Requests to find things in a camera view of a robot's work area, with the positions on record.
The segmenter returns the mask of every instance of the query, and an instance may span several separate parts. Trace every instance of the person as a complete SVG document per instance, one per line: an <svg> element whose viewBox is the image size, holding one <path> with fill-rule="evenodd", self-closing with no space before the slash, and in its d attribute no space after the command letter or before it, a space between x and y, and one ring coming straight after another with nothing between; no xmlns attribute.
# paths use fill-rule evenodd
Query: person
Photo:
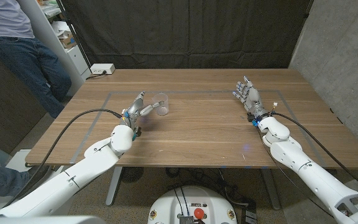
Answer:
<svg viewBox="0 0 358 224"><path fill-rule="evenodd" d="M51 117L64 109L61 101L71 80L58 57L34 37L30 19L16 0L0 0L0 61L24 82Z"/></svg>
<svg viewBox="0 0 358 224"><path fill-rule="evenodd" d="M14 169L0 167L0 197L15 196L21 191L25 184L28 183L31 177L34 176L18 198L25 196L26 193L48 172L49 167L41 167L40 171L35 173L37 169L38 166L34 166L28 171L19 172Z"/></svg>

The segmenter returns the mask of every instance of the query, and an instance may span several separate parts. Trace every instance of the concrete wall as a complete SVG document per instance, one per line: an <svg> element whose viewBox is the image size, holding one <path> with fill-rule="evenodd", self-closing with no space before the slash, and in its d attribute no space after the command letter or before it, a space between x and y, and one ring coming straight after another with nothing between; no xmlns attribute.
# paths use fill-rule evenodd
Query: concrete wall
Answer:
<svg viewBox="0 0 358 224"><path fill-rule="evenodd" d="M289 68L301 72L358 139L358 1L314 0ZM342 181L358 190L355 181ZM305 210L318 210L311 203L284 204L288 223L333 222L321 213L300 220Z"/></svg>

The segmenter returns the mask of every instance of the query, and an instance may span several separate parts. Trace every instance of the table leg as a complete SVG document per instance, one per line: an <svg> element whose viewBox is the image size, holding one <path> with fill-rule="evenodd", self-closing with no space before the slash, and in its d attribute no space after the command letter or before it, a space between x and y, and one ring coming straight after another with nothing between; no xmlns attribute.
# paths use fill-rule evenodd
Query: table leg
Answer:
<svg viewBox="0 0 358 224"><path fill-rule="evenodd" d="M276 185L274 184L272 171L270 169L261 169L260 170L262 177L265 182L268 196L270 197L270 203L274 210L280 210L280 200L278 199Z"/></svg>
<svg viewBox="0 0 358 224"><path fill-rule="evenodd" d="M112 173L109 192L107 193L106 205L111 206L114 203L114 196L116 196L119 179L121 176L122 167L115 166Z"/></svg>

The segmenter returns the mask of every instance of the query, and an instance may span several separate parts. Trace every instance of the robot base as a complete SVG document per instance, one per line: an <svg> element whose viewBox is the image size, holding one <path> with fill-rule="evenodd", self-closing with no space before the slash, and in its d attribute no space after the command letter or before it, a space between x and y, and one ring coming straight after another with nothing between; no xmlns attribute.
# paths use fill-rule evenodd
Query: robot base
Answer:
<svg viewBox="0 0 358 224"><path fill-rule="evenodd" d="M204 211L204 218L202 221L205 224L237 223L233 207L218 193L200 186L183 186L182 189L183 191L180 187L176 188L163 194L159 199L157 199L150 209L147 223L180 224L179 217L182 216L181 209L183 210L183 216L193 216L194 220L196 220L195 210L197 208Z"/></svg>

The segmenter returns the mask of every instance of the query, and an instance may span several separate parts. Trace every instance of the red button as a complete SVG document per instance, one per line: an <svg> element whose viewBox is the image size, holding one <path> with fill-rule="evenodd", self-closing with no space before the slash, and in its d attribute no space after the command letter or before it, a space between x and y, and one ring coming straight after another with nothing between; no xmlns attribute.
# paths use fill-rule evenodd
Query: red button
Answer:
<svg viewBox="0 0 358 224"><path fill-rule="evenodd" d="M196 208L196 210L194 210L194 216L197 219L203 219L204 217L204 210L200 209L200 208Z"/></svg>

